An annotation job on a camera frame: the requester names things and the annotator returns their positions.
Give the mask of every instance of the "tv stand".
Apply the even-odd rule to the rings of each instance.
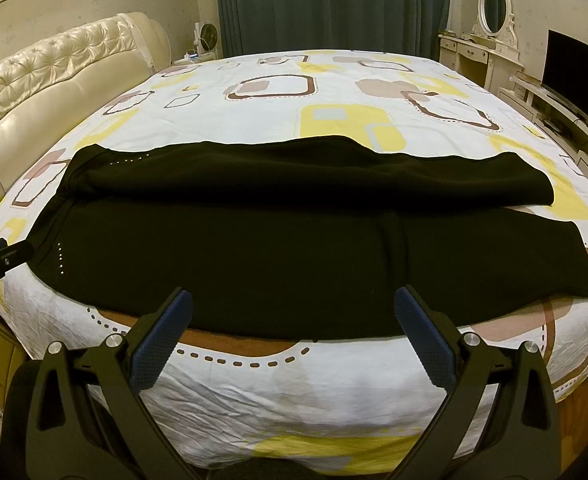
[[[588,179],[588,126],[585,121],[540,85],[518,76],[512,76],[510,81],[514,89],[501,88],[498,97],[546,133]]]

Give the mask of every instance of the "tufted headboard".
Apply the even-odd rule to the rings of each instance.
[[[171,64],[158,22],[118,14],[41,40],[0,62],[0,200],[61,137]]]

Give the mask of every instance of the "metal screw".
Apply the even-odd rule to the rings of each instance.
[[[538,352],[538,345],[533,341],[525,341],[525,350],[529,353],[535,354]]]
[[[462,339],[469,346],[478,346],[478,345],[480,345],[480,337],[477,334],[475,334],[474,332],[468,332],[468,333],[466,333],[462,337]]]
[[[53,342],[50,346],[48,346],[48,352],[50,354],[58,354],[63,348],[63,345],[60,341]]]
[[[120,334],[111,334],[107,336],[105,344],[110,348],[116,348],[123,342],[123,336]]]

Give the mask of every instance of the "patterned bedspread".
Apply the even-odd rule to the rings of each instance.
[[[588,252],[588,181],[544,133],[432,60],[330,50],[177,66],[151,77],[79,124],[14,184],[0,204],[0,237],[26,237],[72,155],[89,144],[134,152],[321,135],[420,156],[514,151],[555,190],[552,206],[519,209],[575,222]],[[91,346],[133,322],[68,300],[27,266],[2,280],[0,313],[33,358],[54,339]],[[557,400],[588,375],[588,298],[549,298],[460,330],[470,328],[502,346],[535,341]],[[184,333],[156,386],[142,394],[189,462],[282,456],[325,474],[393,469],[444,396],[404,337],[263,341],[195,330]],[[473,448],[492,399],[488,388],[460,454]]]

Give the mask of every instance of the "flat screen tv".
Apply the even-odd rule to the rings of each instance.
[[[550,30],[542,86],[588,124],[588,44]]]

